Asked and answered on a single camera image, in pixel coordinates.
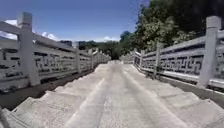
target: blue sky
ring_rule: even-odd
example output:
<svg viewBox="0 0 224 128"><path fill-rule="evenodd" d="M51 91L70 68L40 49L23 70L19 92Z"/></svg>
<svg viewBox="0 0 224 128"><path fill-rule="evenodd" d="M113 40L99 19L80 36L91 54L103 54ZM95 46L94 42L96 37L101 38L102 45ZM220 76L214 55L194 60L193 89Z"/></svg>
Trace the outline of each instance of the blue sky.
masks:
<svg viewBox="0 0 224 128"><path fill-rule="evenodd" d="M0 20L15 20L23 11L33 14L37 33L59 39L119 39L134 31L140 5L149 0L0 0Z"/></svg>

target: stone pillar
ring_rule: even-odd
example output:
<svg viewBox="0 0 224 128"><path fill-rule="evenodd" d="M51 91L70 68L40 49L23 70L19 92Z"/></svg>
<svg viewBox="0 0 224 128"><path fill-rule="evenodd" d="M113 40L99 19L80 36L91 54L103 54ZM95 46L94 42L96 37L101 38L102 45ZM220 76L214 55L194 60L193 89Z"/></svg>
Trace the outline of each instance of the stone pillar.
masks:
<svg viewBox="0 0 224 128"><path fill-rule="evenodd" d="M92 49L89 49L88 50L88 53L91 55L91 69L94 68L94 61L93 61L93 50Z"/></svg>
<svg viewBox="0 0 224 128"><path fill-rule="evenodd" d="M28 76L31 86L40 84L39 73L34 59L34 43L32 33L32 15L24 12L17 20L21 28L19 35L21 67L25 76Z"/></svg>
<svg viewBox="0 0 224 128"><path fill-rule="evenodd" d="M107 62L107 55L103 54L103 62L106 63Z"/></svg>
<svg viewBox="0 0 224 128"><path fill-rule="evenodd" d="M157 43L156 44L156 62L155 62L155 66L154 66L154 77L156 78L156 75L158 73L158 69L160 66L160 50L163 48L163 44L162 43Z"/></svg>
<svg viewBox="0 0 224 128"><path fill-rule="evenodd" d="M79 43L76 43L76 67L78 73L81 73L81 68L80 68L80 55L79 55Z"/></svg>
<svg viewBox="0 0 224 128"><path fill-rule="evenodd" d="M134 50L132 51L132 53L130 52L130 54L132 54L132 56L133 56L133 60L132 60L132 63L134 64L134 65L136 65L136 61L135 61L135 59L136 59L136 53L137 52L137 48L134 48Z"/></svg>
<svg viewBox="0 0 224 128"><path fill-rule="evenodd" d="M102 51L100 51L100 63L102 63L102 61L103 61L103 56L102 56Z"/></svg>
<svg viewBox="0 0 224 128"><path fill-rule="evenodd" d="M206 42L202 69L197 86L205 88L209 80L214 77L216 67L216 47L218 43L218 31L221 29L221 19L211 16L206 19Z"/></svg>
<svg viewBox="0 0 224 128"><path fill-rule="evenodd" d="M139 64L139 68L143 68L142 67L142 63L143 63L143 56L145 55L145 50L141 50L141 57L140 57L140 64Z"/></svg>
<svg viewBox="0 0 224 128"><path fill-rule="evenodd" d="M96 53L96 65L98 65L99 64L99 48L96 48L96 51L97 51L97 53Z"/></svg>

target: tree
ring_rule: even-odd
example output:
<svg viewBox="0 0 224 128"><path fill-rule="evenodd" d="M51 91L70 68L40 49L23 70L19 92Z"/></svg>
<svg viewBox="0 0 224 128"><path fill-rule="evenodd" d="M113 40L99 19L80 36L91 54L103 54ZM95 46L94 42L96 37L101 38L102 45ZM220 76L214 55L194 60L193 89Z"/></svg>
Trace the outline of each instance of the tree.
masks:
<svg viewBox="0 0 224 128"><path fill-rule="evenodd" d="M206 17L224 17L222 8L223 0L151 0L148 7L142 6L129 42L153 51L157 42L170 46L204 35Z"/></svg>
<svg viewBox="0 0 224 128"><path fill-rule="evenodd" d="M129 31L124 31L121 36L120 36L120 52L121 54L127 54L131 49L132 49L132 38L133 33L129 32Z"/></svg>
<svg viewBox="0 0 224 128"><path fill-rule="evenodd" d="M103 53L110 55L112 59L119 59L121 55L120 45L116 41L95 42L95 41L79 41L79 49L87 50L99 48Z"/></svg>
<svg viewBox="0 0 224 128"><path fill-rule="evenodd" d="M72 47L72 41L70 41L70 40L61 40L60 42Z"/></svg>

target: white stone railing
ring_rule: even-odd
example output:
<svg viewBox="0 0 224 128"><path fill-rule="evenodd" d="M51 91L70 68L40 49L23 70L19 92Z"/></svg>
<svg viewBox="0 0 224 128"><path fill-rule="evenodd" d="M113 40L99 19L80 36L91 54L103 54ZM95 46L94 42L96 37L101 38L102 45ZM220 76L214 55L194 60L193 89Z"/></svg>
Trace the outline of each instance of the white stone railing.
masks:
<svg viewBox="0 0 224 128"><path fill-rule="evenodd" d="M32 32L32 15L23 13L18 26L0 21L0 31L15 34L18 40L0 36L0 90L35 86L41 80L93 69L110 60L108 55L48 39Z"/></svg>
<svg viewBox="0 0 224 128"><path fill-rule="evenodd" d="M224 39L224 31L220 29L221 19L209 17L204 37L167 48L157 43L157 50L150 53L144 53L143 50L138 53L135 50L132 61L140 70L154 76L181 79L199 87L210 85L224 88L224 44L221 41Z"/></svg>
<svg viewBox="0 0 224 128"><path fill-rule="evenodd" d="M126 64L133 64L134 63L134 59L135 59L135 52L130 52L127 55L122 55L120 57L121 60L123 60L124 63Z"/></svg>

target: stone step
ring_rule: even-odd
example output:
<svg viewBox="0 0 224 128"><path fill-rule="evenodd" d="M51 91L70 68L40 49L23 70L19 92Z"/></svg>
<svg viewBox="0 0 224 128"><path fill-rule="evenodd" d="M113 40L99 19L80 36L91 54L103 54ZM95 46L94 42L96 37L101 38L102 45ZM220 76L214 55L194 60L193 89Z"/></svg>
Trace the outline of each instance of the stone step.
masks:
<svg viewBox="0 0 224 128"><path fill-rule="evenodd" d="M150 83L150 85L146 85L144 87L146 89L148 89L148 90L161 90L161 89L172 89L172 88L174 88L170 84L158 84L158 85L154 85L154 84L151 84L151 83Z"/></svg>
<svg viewBox="0 0 224 128"><path fill-rule="evenodd" d="M62 128L74 113L72 109L47 104L33 98L27 98L12 112L32 127L46 128Z"/></svg>
<svg viewBox="0 0 224 128"><path fill-rule="evenodd" d="M10 112L8 109L3 109L3 114L5 115L5 118L10 126L10 128L40 128L40 127L31 127L28 123L26 123L24 120L21 120L19 117L17 117L14 113Z"/></svg>
<svg viewBox="0 0 224 128"><path fill-rule="evenodd" d="M82 95L82 96L88 96L89 93L92 90L90 88L82 88L82 87L73 87L73 88L60 88L55 90L55 92L58 93L64 93L64 94L69 94L69 95Z"/></svg>
<svg viewBox="0 0 224 128"><path fill-rule="evenodd" d="M181 94L163 96L161 98L166 103L176 108L195 104L200 101L200 99L194 93L191 92L183 92Z"/></svg>
<svg viewBox="0 0 224 128"><path fill-rule="evenodd" d="M224 110L211 100L201 100L182 107L177 115L191 128L207 128L224 118Z"/></svg>
<svg viewBox="0 0 224 128"><path fill-rule="evenodd" d="M90 90L94 89L94 87L95 87L95 85L96 85L97 82L98 81L90 82L90 83L81 83L80 82L80 84L73 84L73 83L69 82L65 86L58 86L54 90L54 92L59 92L59 93L69 92L68 94L71 94L71 91L73 91L73 90L75 90L74 93L77 92L76 90L81 90L81 91L86 90L86 91L90 91Z"/></svg>
<svg viewBox="0 0 224 128"><path fill-rule="evenodd" d="M209 125L207 128L224 128L224 118L219 121Z"/></svg>
<svg viewBox="0 0 224 128"><path fill-rule="evenodd" d="M82 79L79 79L79 80L74 80L73 82L70 82L72 84L87 84L87 83L94 83L96 81L99 81L100 79L102 79L102 77L87 77L87 78L82 78Z"/></svg>
<svg viewBox="0 0 224 128"><path fill-rule="evenodd" d="M172 96L183 93L183 91L179 88L162 88L162 89L154 89L152 90L156 92L159 97Z"/></svg>
<svg viewBox="0 0 224 128"><path fill-rule="evenodd" d="M85 99L86 97L80 95L75 96L47 91L39 101L76 111Z"/></svg>
<svg viewBox="0 0 224 128"><path fill-rule="evenodd" d="M93 79L93 78L97 78L97 77L98 77L98 74L95 73L95 74L80 77L79 80L81 80L81 79Z"/></svg>
<svg viewBox="0 0 224 128"><path fill-rule="evenodd" d="M65 85L65 87L73 87L73 86L89 86L89 87L92 87L95 85L96 82L100 81L100 79L98 80L92 80L92 81L89 81L89 80L85 80L85 81L77 81L75 83L68 83Z"/></svg>

